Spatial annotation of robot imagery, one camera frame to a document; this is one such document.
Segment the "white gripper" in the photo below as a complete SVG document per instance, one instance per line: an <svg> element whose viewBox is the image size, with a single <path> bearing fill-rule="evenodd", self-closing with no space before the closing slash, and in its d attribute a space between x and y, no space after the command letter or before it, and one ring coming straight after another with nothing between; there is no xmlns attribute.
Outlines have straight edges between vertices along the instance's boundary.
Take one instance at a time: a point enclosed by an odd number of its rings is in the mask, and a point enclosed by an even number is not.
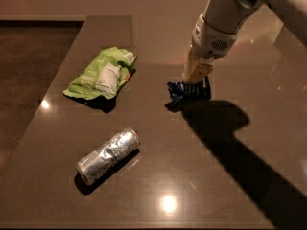
<svg viewBox="0 0 307 230"><path fill-rule="evenodd" d="M228 54L238 34L238 22L230 18L206 21L201 14L192 31L192 52L184 66L182 78L187 84L196 84L213 70L213 59Z"/></svg>

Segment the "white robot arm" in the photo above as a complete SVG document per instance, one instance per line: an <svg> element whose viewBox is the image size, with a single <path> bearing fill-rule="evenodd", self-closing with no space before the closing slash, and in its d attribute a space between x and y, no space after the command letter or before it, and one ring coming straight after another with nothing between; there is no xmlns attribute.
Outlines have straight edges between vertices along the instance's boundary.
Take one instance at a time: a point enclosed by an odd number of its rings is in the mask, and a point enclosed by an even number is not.
<svg viewBox="0 0 307 230"><path fill-rule="evenodd" d="M228 54L244 22L263 5L307 46L307 0L209 0L192 31L183 81L195 84L208 76L213 62Z"/></svg>

